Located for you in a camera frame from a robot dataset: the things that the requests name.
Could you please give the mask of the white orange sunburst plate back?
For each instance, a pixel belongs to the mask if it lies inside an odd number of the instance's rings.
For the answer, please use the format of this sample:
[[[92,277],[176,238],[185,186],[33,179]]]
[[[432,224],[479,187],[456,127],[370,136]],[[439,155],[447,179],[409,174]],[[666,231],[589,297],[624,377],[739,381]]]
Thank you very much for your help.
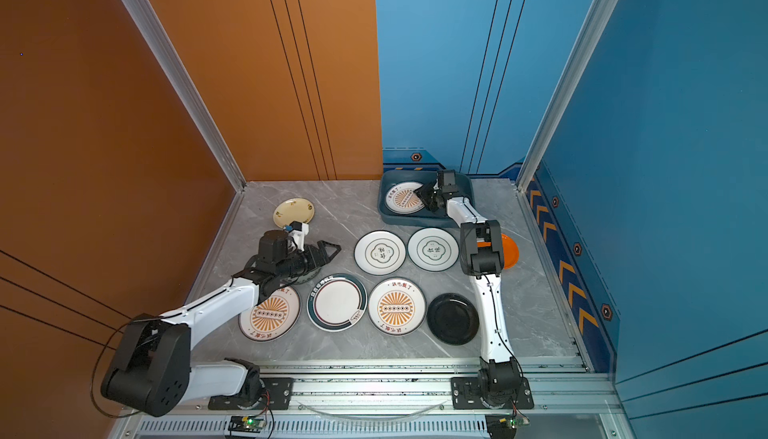
[[[424,208],[416,191],[423,186],[416,181],[405,181],[391,186],[384,196],[385,206],[395,214],[414,214]]]

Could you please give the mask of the white plate black emblem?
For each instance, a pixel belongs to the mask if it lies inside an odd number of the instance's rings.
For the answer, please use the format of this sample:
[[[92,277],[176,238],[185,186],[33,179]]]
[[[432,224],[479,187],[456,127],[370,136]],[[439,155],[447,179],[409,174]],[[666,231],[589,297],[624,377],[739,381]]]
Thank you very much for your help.
[[[398,270],[407,257],[403,240],[386,230],[375,230],[361,237],[354,248],[354,260],[365,273],[384,276]]]
[[[409,238],[407,252],[419,268],[442,272],[457,262],[459,245],[454,236],[444,229],[422,228]]]

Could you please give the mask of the cream yellow floral plate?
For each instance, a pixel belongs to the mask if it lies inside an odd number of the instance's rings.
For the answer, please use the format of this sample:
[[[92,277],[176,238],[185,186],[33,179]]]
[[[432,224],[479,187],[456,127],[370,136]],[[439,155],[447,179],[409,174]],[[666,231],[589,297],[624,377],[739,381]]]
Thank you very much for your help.
[[[282,201],[273,211],[273,222],[278,228],[293,222],[310,223],[315,215],[314,204],[306,198],[291,198]]]

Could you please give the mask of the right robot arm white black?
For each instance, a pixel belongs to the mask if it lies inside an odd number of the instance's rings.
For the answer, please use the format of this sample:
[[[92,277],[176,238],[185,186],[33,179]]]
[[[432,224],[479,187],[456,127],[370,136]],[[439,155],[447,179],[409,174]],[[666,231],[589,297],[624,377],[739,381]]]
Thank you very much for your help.
[[[426,209],[449,217],[459,227],[459,262],[470,278],[482,335],[480,395],[488,406],[512,402],[523,384],[522,368],[508,338],[501,280],[505,268],[503,234],[497,220],[483,216],[464,194],[453,170],[435,173],[435,179],[416,190]]]

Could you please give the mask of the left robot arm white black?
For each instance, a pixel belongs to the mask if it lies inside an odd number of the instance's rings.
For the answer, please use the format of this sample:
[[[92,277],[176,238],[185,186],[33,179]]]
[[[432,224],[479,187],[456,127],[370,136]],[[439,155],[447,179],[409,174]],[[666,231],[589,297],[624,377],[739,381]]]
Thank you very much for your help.
[[[90,396],[154,417],[201,398],[223,399],[236,408],[259,405],[266,395],[258,365],[241,359],[195,364],[195,346],[229,320],[266,302],[275,292],[329,264],[341,246],[308,244],[308,226],[294,222],[265,232],[242,270],[203,297],[159,316],[142,314],[119,327],[122,337]]]

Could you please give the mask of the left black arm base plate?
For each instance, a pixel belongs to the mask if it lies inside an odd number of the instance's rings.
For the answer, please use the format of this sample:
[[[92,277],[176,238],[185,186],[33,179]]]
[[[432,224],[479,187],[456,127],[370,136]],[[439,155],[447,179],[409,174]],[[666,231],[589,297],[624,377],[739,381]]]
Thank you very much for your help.
[[[294,379],[290,377],[261,377],[246,391],[234,396],[214,396],[209,399],[209,410],[283,411],[289,408]]]

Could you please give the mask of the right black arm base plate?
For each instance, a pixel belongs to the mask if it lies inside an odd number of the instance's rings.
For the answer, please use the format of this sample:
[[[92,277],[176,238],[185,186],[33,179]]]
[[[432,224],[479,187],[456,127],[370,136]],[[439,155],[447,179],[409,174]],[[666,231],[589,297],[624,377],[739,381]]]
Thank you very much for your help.
[[[484,396],[477,377],[453,377],[451,394],[453,408],[456,410],[469,409],[517,409],[532,410],[535,407],[533,393],[526,378],[521,385],[509,393],[491,394]]]

